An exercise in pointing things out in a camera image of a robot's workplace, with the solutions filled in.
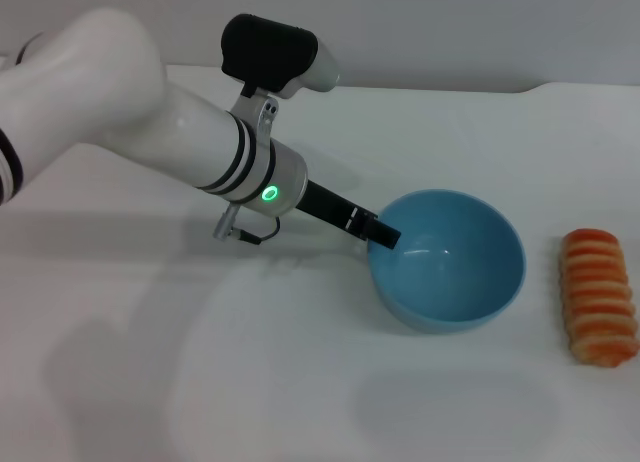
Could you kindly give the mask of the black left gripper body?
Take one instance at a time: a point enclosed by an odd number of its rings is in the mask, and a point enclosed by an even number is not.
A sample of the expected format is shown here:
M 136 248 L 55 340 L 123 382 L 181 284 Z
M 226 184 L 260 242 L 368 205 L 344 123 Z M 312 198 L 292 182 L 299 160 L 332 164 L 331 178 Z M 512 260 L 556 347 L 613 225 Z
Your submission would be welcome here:
M 375 214 L 311 180 L 297 209 L 361 240 L 379 240 Z

